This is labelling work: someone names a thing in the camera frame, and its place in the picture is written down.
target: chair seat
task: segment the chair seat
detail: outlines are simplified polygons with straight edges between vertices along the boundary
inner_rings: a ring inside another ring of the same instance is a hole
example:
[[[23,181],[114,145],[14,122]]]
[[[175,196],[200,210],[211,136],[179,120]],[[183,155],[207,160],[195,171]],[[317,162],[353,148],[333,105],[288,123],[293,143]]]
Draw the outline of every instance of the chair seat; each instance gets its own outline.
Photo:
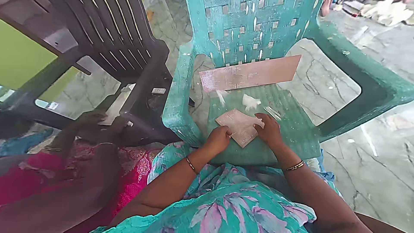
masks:
[[[225,107],[221,106],[218,98],[210,98],[208,133],[219,126],[215,119],[227,111],[236,108],[242,113],[254,117],[257,112],[268,114],[264,107],[270,106],[281,115],[282,120],[278,123],[285,144],[302,160],[320,156],[317,129],[290,91],[282,90],[277,84],[270,84],[228,92],[230,94],[225,97]],[[242,104],[244,94],[260,99],[262,103],[257,106],[257,109],[250,109],[246,112],[246,107]],[[227,149],[211,160],[210,163],[277,167],[275,155],[259,137],[253,139],[245,148],[241,148],[231,139]]]

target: marble floor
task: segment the marble floor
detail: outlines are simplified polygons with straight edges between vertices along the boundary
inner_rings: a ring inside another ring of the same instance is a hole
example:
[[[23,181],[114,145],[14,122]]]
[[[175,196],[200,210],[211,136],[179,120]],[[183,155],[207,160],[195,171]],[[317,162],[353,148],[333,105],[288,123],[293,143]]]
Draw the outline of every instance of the marble floor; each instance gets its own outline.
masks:
[[[144,5],[154,13],[150,21],[154,36],[170,48],[166,65],[173,74],[178,48],[190,41],[193,34],[185,0],[144,0]],[[414,27],[384,27],[343,12],[332,12],[320,20],[334,22],[364,53],[414,81]],[[315,125],[361,92],[312,41],[302,39],[287,56],[296,54],[301,54],[302,59],[293,81],[279,86],[291,91]],[[207,131],[209,97],[202,91],[198,72],[212,68],[214,64],[208,57],[196,57],[190,93],[196,106],[190,114],[203,132]],[[55,111],[76,118],[115,92],[116,80],[103,70],[97,69],[95,74],[93,78],[79,74],[55,100],[59,103]],[[335,184],[354,211],[414,232],[414,103],[396,107],[321,143],[321,147],[326,170],[335,173]]]

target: hand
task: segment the hand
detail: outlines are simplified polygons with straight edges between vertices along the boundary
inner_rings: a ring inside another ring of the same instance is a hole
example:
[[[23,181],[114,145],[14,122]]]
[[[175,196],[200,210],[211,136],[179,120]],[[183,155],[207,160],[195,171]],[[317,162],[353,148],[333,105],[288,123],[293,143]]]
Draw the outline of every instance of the hand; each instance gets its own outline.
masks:
[[[121,143],[122,133],[128,120],[122,116],[117,116],[107,130],[104,130],[99,143],[112,142],[117,146]]]
[[[259,134],[259,138],[262,139],[271,149],[280,148],[284,146],[282,136],[280,134],[279,124],[271,116],[264,113],[256,113],[255,116],[262,119],[265,127],[254,124],[253,127]]]
[[[227,148],[230,135],[231,131],[228,126],[219,126],[211,131],[203,148],[208,150],[212,156],[216,156]]]
[[[101,110],[92,110],[82,113],[75,121],[79,127],[87,126],[88,124],[98,124],[104,121],[107,115]]]

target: bangle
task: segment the bangle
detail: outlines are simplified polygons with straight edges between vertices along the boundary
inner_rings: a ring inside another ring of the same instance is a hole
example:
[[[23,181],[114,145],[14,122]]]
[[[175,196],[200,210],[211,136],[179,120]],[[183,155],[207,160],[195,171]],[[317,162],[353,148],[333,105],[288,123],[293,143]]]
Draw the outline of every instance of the bangle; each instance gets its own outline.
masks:
[[[112,143],[112,142],[102,142],[102,143],[99,143],[97,146],[100,146],[100,145],[103,145],[103,144],[114,145],[114,146],[116,146],[116,148],[118,148],[118,146],[115,145],[115,143]]]
[[[289,167],[289,168],[287,168],[287,169],[285,169],[285,170],[283,170],[283,171],[284,171],[284,172],[286,172],[286,171],[293,171],[293,170],[296,170],[296,169],[298,169],[298,168],[302,167],[303,165],[305,165],[305,162],[304,162],[303,160],[301,160],[301,162],[300,162],[300,163],[298,163],[298,164],[296,164],[296,165],[294,165],[294,166],[292,166],[292,167]]]
[[[191,167],[191,169],[193,170],[193,172],[196,174],[196,175],[198,175],[198,173],[195,171],[195,169],[194,169],[194,166],[190,163],[190,160],[188,159],[188,157],[186,156],[185,157],[185,159],[187,160],[187,162],[188,162],[188,165],[190,165],[190,167]]]

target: pink dress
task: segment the pink dress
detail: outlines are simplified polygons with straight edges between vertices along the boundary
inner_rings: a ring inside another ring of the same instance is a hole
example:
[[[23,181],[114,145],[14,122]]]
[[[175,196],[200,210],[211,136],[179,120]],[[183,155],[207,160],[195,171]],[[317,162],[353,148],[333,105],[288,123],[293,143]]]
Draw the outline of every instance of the pink dress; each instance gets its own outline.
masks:
[[[77,178],[82,163],[94,155],[95,146],[75,141],[67,160],[41,151],[12,167],[0,177],[1,205],[10,204],[33,194],[48,192],[72,185]],[[98,226],[108,225],[112,218],[130,202],[146,185],[152,159],[159,150],[146,150],[144,147],[121,148],[118,152],[123,170],[119,178],[118,195],[101,211],[67,230],[66,232],[90,232]]]

